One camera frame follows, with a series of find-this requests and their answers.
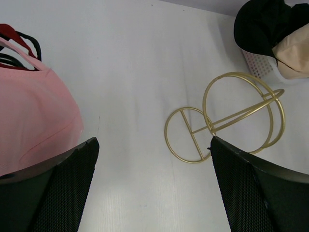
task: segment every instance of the white surface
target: white surface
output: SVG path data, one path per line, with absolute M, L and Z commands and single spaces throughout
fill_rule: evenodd
M 211 160 L 198 165 L 177 160 L 163 128 L 176 108 L 202 108 L 213 78 L 248 71 L 233 41 L 234 18 L 157 0 L 32 0 L 18 7 L 3 2 L 0 21 L 39 40 L 44 62 L 81 108 L 83 140 L 99 140 L 79 232 L 229 231 Z M 286 90 L 281 98 L 286 132 L 260 153 L 305 173 L 308 89 L 307 83 Z M 222 80 L 210 92 L 208 110 L 215 121 L 258 101 L 245 83 Z M 170 126 L 172 146 L 197 158 L 178 119 Z M 195 129 L 204 125 L 195 114 L 191 122 Z M 218 135 L 249 150 L 262 143 L 267 129 L 264 109 Z M 211 137 L 205 132 L 198 139 L 206 148 Z

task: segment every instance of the gold metal stand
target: gold metal stand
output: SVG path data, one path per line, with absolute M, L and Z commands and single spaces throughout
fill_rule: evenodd
M 207 109 L 206 109 L 206 100 L 207 100 L 207 95 L 208 95 L 208 92 L 211 88 L 211 86 L 218 80 L 222 79 L 222 78 L 225 78 L 225 77 L 235 77 L 235 78 L 239 78 L 241 80 L 244 80 L 246 81 L 247 83 L 249 83 L 252 87 L 254 87 L 254 89 L 260 94 L 260 96 L 262 97 L 263 101 L 258 103 L 258 104 L 255 104 L 253 106 L 250 106 L 244 110 L 241 110 L 237 113 L 234 113 L 230 116 L 227 116 L 225 118 L 222 118 L 216 122 L 212 122 L 210 120 L 210 118 L 207 116 Z M 264 94 L 261 89 L 257 86 L 258 83 L 259 85 L 261 85 L 268 93 L 267 94 Z M 266 83 L 264 83 L 263 81 L 261 81 L 260 79 L 256 78 L 255 76 L 252 76 L 252 75 L 249 75 L 249 74 L 246 74 L 246 73 L 242 73 L 242 72 L 229 72 L 229 73 L 226 73 L 226 74 L 223 74 L 221 76 L 218 76 L 217 78 L 213 79 L 210 84 L 207 86 L 206 90 L 205 90 L 205 93 L 204 93 L 204 97 L 203 97 L 203 111 L 200 111 L 196 108 L 192 108 L 192 107 L 183 107 L 183 108 L 180 108 L 180 109 L 177 109 L 175 110 L 167 119 L 166 123 L 165 123 L 165 128 L 164 128 L 164 137 L 165 137 L 165 141 L 169 147 L 169 150 L 172 152 L 172 154 L 174 156 L 176 156 L 178 159 L 180 159 L 181 161 L 183 162 L 186 162 L 186 163 L 201 163 L 203 161 L 205 161 L 207 158 L 209 158 L 209 156 L 211 155 L 210 152 L 207 154 L 207 155 L 203 155 L 201 149 L 199 148 L 198 144 L 197 144 L 197 140 L 195 139 L 195 136 L 194 134 L 195 133 L 198 133 L 200 131 L 203 131 L 205 129 L 208 129 L 209 132 L 215 136 L 216 135 L 216 132 L 228 127 L 228 126 L 231 126 L 233 125 L 234 123 L 237 123 L 239 121 L 241 121 L 242 119 L 254 114 L 255 112 L 259 111 L 260 109 L 264 108 L 266 106 L 267 110 L 268 110 L 268 114 L 269 114 L 269 119 L 270 119 L 270 128 L 269 128 L 269 133 L 268 133 L 268 137 L 266 138 L 265 142 L 256 150 L 254 151 L 251 151 L 250 153 L 251 154 L 256 154 L 258 152 L 260 152 L 261 150 L 263 150 L 264 148 L 267 148 L 267 147 L 270 147 L 272 145 L 274 145 L 281 137 L 282 137 L 282 134 L 284 132 L 284 129 L 285 129 L 285 115 L 284 115 L 284 110 L 283 110 L 283 107 L 282 107 L 282 104 L 279 100 L 279 97 L 284 93 L 284 89 L 277 89 L 277 90 L 272 90 Z M 281 117 L 281 127 L 280 127 L 280 130 L 279 130 L 279 133 L 278 135 L 270 142 L 270 139 L 272 137 L 272 133 L 273 133 L 273 129 L 274 129 L 274 117 L 273 117 L 273 113 L 271 111 L 271 108 L 269 106 L 269 104 L 271 104 L 272 102 L 276 102 L 277 104 L 277 107 L 279 109 L 279 113 L 280 113 L 280 117 Z M 184 110 L 194 110 L 194 111 L 197 111 L 199 113 L 201 113 L 203 116 L 204 116 L 204 119 L 205 119 L 205 123 L 206 123 L 206 126 L 198 129 L 198 130 L 195 130 L 195 131 L 192 131 L 190 125 L 189 125 L 189 122 L 188 122 L 188 119 L 186 118 L 185 114 L 184 114 Z M 180 112 L 183 116 L 183 120 L 185 122 L 185 124 L 187 125 L 187 128 L 190 132 L 190 135 L 192 137 L 192 140 L 197 148 L 197 151 L 199 153 L 199 156 L 200 156 L 200 159 L 199 160 L 186 160 L 180 156 L 178 156 L 175 151 L 171 148 L 170 144 L 169 144 L 169 139 L 168 139 L 168 126 L 169 126 L 169 121 L 171 120 L 171 118 L 176 114 Z M 221 126 L 218 126 L 218 127 L 215 127 L 215 125 L 219 124 L 219 123 L 223 123 L 225 121 L 228 121 L 226 122 L 225 124 L 221 125 Z

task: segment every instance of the beige fabric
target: beige fabric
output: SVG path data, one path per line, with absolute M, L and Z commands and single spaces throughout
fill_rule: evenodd
M 286 79 L 309 77 L 309 24 L 285 37 L 273 52 Z
M 308 78 L 309 74 L 296 72 L 278 60 L 278 70 L 285 79 Z

